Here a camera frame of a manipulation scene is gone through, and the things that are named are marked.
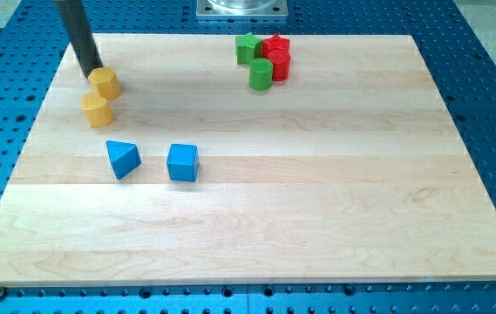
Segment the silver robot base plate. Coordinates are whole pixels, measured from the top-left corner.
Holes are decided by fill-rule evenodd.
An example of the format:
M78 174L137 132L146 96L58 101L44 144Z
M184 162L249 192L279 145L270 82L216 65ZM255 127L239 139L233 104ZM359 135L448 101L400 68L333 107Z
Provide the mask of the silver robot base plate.
M287 0L196 0L198 17L286 17Z

